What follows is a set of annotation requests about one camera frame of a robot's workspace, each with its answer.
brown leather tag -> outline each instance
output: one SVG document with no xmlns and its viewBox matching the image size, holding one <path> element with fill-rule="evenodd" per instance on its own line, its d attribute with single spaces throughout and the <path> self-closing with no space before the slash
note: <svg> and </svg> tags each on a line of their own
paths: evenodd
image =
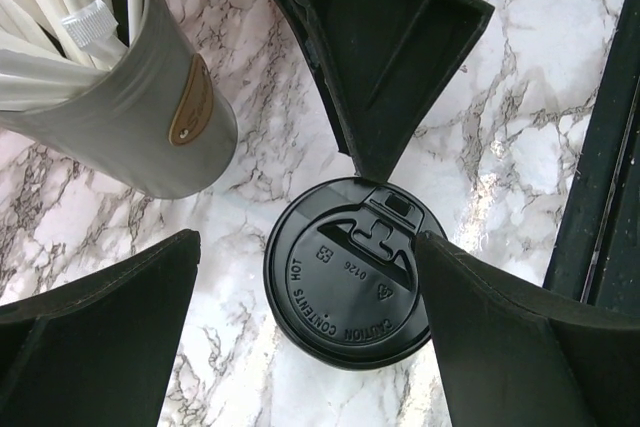
<svg viewBox="0 0 640 427">
<path fill-rule="evenodd" d="M 213 87 L 209 69 L 200 54 L 191 61 L 191 70 L 182 100 L 169 129 L 172 145 L 193 142 L 205 129 L 213 112 Z"/>
</svg>

white marble surface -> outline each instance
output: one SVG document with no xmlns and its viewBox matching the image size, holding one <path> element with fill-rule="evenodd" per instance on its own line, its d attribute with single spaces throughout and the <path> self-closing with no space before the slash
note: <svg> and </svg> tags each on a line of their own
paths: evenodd
<svg viewBox="0 0 640 427">
<path fill-rule="evenodd" d="M 623 0 L 488 0 L 487 33 L 392 181 L 458 245 L 541 283 Z M 154 201 L 0 131 L 0 303 L 106 267 L 182 229 L 202 263 L 163 426 L 450 425 L 432 347 L 367 373 L 309 358 L 276 328 L 262 253 L 288 202 L 351 175 L 271 0 L 168 0 L 232 103 L 240 144 L 213 187 Z"/>
</svg>

embossed symbol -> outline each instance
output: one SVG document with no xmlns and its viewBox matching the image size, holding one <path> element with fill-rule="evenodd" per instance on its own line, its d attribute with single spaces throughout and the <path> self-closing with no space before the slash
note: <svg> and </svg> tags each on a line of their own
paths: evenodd
<svg viewBox="0 0 640 427">
<path fill-rule="evenodd" d="M 384 284 L 378 284 L 378 300 L 386 300 L 393 295 L 393 290 Z"/>
<path fill-rule="evenodd" d="M 316 257 L 325 264 L 328 264 L 331 260 L 331 257 L 333 257 L 333 251 L 323 245 L 322 247 L 320 247 L 320 250 L 316 254 Z"/>
</svg>

